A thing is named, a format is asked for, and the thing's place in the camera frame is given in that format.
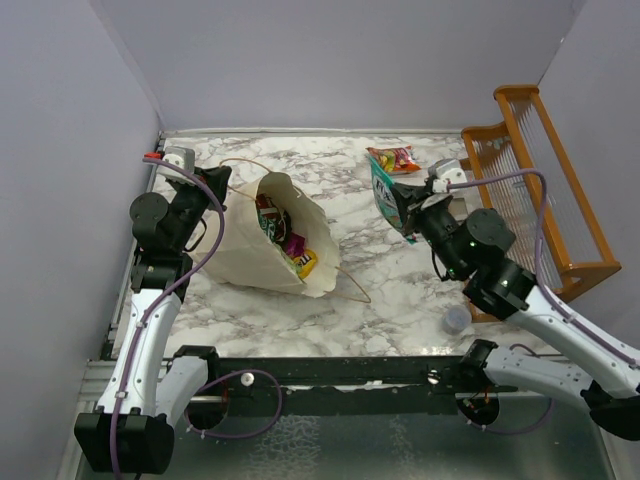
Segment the yellow candy bag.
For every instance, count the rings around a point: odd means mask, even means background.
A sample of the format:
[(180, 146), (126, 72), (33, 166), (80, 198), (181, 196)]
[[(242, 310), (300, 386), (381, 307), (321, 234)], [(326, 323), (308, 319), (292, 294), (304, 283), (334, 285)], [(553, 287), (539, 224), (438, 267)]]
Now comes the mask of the yellow candy bag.
[(315, 268), (317, 262), (317, 254), (311, 249), (305, 249), (301, 255), (293, 259), (298, 277), (306, 279)]

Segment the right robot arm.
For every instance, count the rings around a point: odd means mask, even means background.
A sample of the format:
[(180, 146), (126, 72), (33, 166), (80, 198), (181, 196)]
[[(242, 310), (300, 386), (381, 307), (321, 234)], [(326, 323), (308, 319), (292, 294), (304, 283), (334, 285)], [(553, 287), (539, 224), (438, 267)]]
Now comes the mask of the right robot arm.
[(492, 208), (474, 210), (464, 222), (449, 212), (452, 197), (427, 187), (391, 188), (404, 232), (424, 237), (446, 267), (449, 280), (482, 312), (516, 325), (570, 360), (510, 360), (508, 352), (477, 341), (459, 367), (461, 383), (481, 391), (489, 384), (519, 387), (571, 402), (602, 429), (624, 440), (639, 438), (639, 352), (562, 302), (507, 252), (516, 240)]

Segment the beige paper bag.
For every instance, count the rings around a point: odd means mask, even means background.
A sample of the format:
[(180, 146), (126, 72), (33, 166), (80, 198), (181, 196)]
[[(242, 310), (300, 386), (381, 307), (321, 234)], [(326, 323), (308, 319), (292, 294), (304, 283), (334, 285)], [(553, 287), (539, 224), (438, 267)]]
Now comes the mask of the beige paper bag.
[(202, 267), (212, 280), (310, 298), (333, 295), (371, 302), (360, 284), (355, 285), (358, 296), (336, 289), (339, 274), (354, 277), (341, 267), (324, 209), (288, 174), (267, 169), (260, 178), (228, 189), (225, 223), (211, 214), (206, 233), (190, 253), (200, 262), (216, 249)]

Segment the green chips bag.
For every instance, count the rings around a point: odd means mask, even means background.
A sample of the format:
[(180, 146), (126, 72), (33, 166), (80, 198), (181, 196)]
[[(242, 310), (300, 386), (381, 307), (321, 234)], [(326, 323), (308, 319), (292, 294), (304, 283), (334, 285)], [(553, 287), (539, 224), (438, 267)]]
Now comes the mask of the green chips bag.
[(258, 195), (255, 204), (262, 231), (270, 241), (282, 245), (292, 230), (289, 213), (278, 207), (272, 198), (265, 194)]

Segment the teal snack packet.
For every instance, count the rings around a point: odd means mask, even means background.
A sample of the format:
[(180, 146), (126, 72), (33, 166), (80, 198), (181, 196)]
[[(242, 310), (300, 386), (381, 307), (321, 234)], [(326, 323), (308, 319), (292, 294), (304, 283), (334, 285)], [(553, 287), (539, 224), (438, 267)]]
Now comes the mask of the teal snack packet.
[(403, 232), (398, 205), (391, 192), (391, 187), (394, 184), (392, 177), (384, 171), (372, 155), (368, 155), (368, 160), (373, 196), (379, 212), (387, 223), (409, 244), (415, 244), (417, 242), (416, 235)]

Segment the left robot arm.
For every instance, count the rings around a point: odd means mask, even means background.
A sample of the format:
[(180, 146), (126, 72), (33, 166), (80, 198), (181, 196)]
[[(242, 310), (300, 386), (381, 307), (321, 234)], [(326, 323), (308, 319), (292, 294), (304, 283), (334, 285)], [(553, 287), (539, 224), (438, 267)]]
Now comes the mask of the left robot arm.
[(78, 415), (74, 435), (90, 467), (121, 479), (163, 474), (171, 461), (175, 426), (197, 393), (220, 385), (214, 351), (195, 347), (161, 364), (168, 336), (191, 277), (204, 266), (186, 250), (208, 209), (224, 213), (232, 170), (228, 166), (172, 171), (173, 199), (146, 192), (131, 204), (136, 240), (131, 271), (131, 310), (124, 342), (108, 385), (90, 413)]

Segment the orange colourful candy bag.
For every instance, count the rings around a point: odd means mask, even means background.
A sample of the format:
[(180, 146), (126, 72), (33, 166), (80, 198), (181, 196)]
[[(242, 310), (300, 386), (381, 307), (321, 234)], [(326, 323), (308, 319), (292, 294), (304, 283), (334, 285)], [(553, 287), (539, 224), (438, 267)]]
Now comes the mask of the orange colourful candy bag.
[(369, 157), (390, 175), (410, 174), (421, 170), (412, 146), (366, 149)]

